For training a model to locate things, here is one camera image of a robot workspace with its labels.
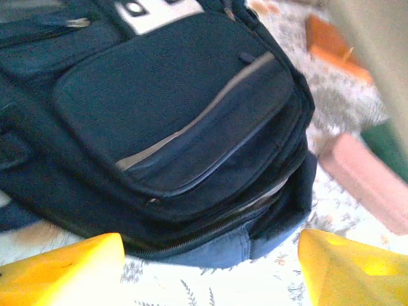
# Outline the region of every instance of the yellow plastic object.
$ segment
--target yellow plastic object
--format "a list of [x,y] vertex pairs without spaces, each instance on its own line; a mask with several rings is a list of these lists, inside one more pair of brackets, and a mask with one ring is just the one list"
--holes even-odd
[[0,266],[0,306],[116,305],[123,265],[110,233]]
[[313,306],[408,305],[408,256],[316,229],[298,255]]

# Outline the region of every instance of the orange object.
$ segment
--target orange object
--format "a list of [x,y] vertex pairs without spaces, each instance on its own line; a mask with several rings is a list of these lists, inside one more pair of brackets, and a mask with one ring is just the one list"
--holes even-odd
[[408,185],[357,139],[344,133],[329,141],[319,162],[390,231],[408,234]]
[[112,233],[0,266],[0,305],[123,305],[123,265],[122,239]]
[[408,305],[408,256],[316,229],[298,255],[313,306]]
[[311,15],[306,20],[307,50],[316,57],[346,70],[348,73],[371,83],[370,73],[361,67],[335,27]]

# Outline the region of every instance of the zipper track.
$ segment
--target zipper track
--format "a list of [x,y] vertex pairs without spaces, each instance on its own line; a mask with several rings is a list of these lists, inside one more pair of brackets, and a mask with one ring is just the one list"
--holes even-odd
[[[287,172],[287,175],[285,175],[285,178],[283,180],[286,180],[287,177],[290,177],[301,165],[301,163],[304,160],[304,157],[306,156],[307,150],[303,150],[302,154],[299,156],[299,158],[296,160],[295,163],[293,163],[290,167],[290,169]],[[195,236],[190,238],[188,241],[181,242],[178,244],[175,244],[170,247],[165,247],[161,250],[156,250],[156,251],[144,251],[144,252],[135,252],[134,250],[129,249],[129,247],[132,247],[131,242],[127,242],[127,245],[125,245],[126,248],[126,253],[133,255],[133,256],[139,256],[142,258],[150,258],[150,259],[160,259],[160,258],[165,258],[167,256],[172,256],[176,254],[180,254],[182,252],[189,251],[195,247],[198,247],[208,241],[210,241],[212,238],[218,237],[222,232],[227,232],[228,230],[233,229],[238,227],[239,225],[242,225],[243,223],[250,221],[251,219],[255,219],[258,217],[264,210],[266,210],[267,207],[271,205],[271,202],[274,203],[277,198],[280,196],[280,191],[277,191],[276,194],[271,196],[271,198],[266,198],[265,202],[261,204],[261,206],[257,206],[257,199],[261,199],[264,195],[266,195],[271,189],[274,187],[278,186],[283,180],[279,180],[278,182],[274,183],[273,185],[269,186],[267,190],[263,191],[261,194],[258,194],[256,197],[251,198],[250,200],[246,201],[244,204],[240,205],[239,207],[235,208],[232,210],[228,215],[226,216],[225,219],[229,219],[232,217],[232,219],[229,219],[227,221],[220,221],[220,225],[216,226],[215,224],[209,226],[210,228],[207,230],[203,230],[202,233],[197,233]]]
[[80,18],[80,19],[66,19],[66,20],[56,20],[56,24],[48,22],[41,26],[49,26],[49,30],[42,30],[38,33],[25,34],[25,35],[16,35],[10,38],[0,40],[0,48],[12,47],[17,45],[23,45],[25,43],[33,43],[35,41],[48,40],[50,38],[55,38],[60,35],[68,34],[73,31],[77,31],[83,27],[88,27],[91,24],[89,18]]

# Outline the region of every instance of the zipper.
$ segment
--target zipper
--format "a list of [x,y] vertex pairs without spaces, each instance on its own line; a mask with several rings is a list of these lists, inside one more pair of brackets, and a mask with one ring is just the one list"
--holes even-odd
[[[198,247],[213,238],[222,235],[232,229],[232,227],[236,228],[239,225],[250,221],[252,219],[257,218],[261,215],[264,210],[266,210],[270,205],[271,202],[274,203],[277,198],[280,196],[280,191],[284,187],[284,183],[287,179],[299,168],[303,160],[305,159],[307,150],[304,149],[303,143],[300,145],[301,154],[299,156],[295,156],[296,162],[289,165],[289,169],[286,171],[284,179],[279,180],[278,182],[273,183],[272,185],[268,186],[268,188],[263,191],[260,195],[258,194],[256,197],[251,198],[250,200],[246,201],[245,203],[241,204],[237,208],[233,209],[231,212],[225,214],[225,217],[222,220],[216,220],[215,224],[207,226],[207,229],[203,229],[201,233],[197,233],[192,235],[190,239],[185,242],[177,243],[171,247],[165,247],[160,250],[156,251],[144,251],[144,252],[135,252],[134,250],[128,249],[128,254],[139,256],[143,258],[150,258],[150,259],[159,259],[165,258],[168,256],[180,254],[183,252],[187,252],[195,247]],[[267,197],[268,193],[271,192],[272,189],[279,187],[282,184],[281,188],[276,191],[275,194]],[[124,239],[124,242],[132,245],[133,243],[128,241],[128,239]]]
[[235,15],[233,13],[233,7],[232,7],[232,0],[222,0],[222,3],[224,5],[224,12],[225,14],[235,21]]
[[0,39],[0,48],[55,38],[84,27],[89,27],[92,21],[93,20],[88,17],[69,19],[58,16],[46,16],[37,18],[36,20],[32,20],[30,24],[24,25],[25,27],[32,28],[32,33],[24,33]]

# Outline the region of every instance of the zipper pull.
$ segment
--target zipper pull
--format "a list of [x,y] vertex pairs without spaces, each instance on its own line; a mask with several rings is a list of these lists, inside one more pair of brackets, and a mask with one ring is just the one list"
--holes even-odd
[[232,10],[232,0],[222,0],[224,3],[225,14],[232,20],[235,21],[235,15]]
[[63,17],[41,17],[38,19],[41,26],[50,27],[87,27],[91,24],[88,18],[66,19]]
[[71,19],[66,21],[67,27],[88,27],[91,21],[88,18]]

